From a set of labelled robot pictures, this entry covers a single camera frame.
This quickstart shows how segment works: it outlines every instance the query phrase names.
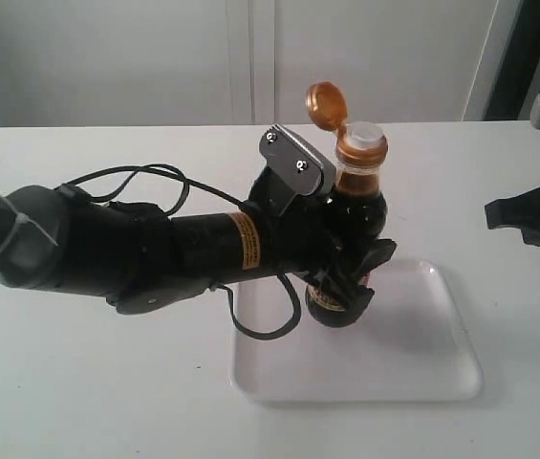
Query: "table surface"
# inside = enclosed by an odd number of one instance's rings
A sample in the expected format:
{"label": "table surface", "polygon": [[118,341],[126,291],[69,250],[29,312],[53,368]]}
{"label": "table surface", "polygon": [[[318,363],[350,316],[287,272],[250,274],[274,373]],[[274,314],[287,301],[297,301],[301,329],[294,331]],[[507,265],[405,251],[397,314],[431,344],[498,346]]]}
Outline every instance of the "table surface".
{"label": "table surface", "polygon": [[[540,186],[540,132],[527,122],[383,127],[384,234],[397,257],[443,272],[484,371],[477,399],[263,407],[229,383],[221,294],[121,317],[101,298],[0,285],[0,457],[540,458],[540,248],[515,229],[486,229],[484,214],[487,202]],[[294,129],[332,154],[330,134]],[[0,129],[0,193],[166,162],[245,197],[264,164],[264,130]],[[144,177],[123,200],[167,207],[177,191]],[[193,191],[184,212],[228,209]]]}

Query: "screw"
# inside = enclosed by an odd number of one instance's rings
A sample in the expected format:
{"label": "screw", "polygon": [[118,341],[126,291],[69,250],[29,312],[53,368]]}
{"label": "screw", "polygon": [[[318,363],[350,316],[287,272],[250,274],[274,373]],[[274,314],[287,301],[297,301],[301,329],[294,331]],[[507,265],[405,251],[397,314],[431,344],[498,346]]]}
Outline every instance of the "screw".
{"label": "screw", "polygon": [[308,163],[303,160],[299,160],[297,163],[295,163],[295,167],[297,167],[297,173],[300,174],[308,168]]}

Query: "open bottle cap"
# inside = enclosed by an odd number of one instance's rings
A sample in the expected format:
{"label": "open bottle cap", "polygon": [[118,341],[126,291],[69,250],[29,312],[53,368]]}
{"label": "open bottle cap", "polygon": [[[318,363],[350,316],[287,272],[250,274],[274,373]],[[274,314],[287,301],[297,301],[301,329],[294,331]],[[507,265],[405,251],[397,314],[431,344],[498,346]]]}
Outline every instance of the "open bottle cap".
{"label": "open bottle cap", "polygon": [[348,107],[341,91],[329,81],[313,84],[306,95],[308,115],[316,126],[334,131],[340,137],[346,131]]}

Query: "bottle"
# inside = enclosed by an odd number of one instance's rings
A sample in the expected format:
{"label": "bottle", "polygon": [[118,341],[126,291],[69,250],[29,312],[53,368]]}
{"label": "bottle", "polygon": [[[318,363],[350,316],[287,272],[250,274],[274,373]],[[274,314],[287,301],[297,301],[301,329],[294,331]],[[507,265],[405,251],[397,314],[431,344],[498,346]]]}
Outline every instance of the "bottle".
{"label": "bottle", "polygon": [[[388,142],[382,129],[367,121],[347,123],[348,109],[341,92],[330,82],[308,90],[310,118],[337,137],[337,175],[325,211],[326,224],[340,239],[343,251],[357,251],[366,241],[378,238],[386,222],[387,206],[380,192],[379,168],[386,159]],[[366,285],[369,274],[359,283]],[[364,309],[347,312],[330,296],[309,286],[306,303],[312,316],[330,327],[344,327],[359,319]]]}

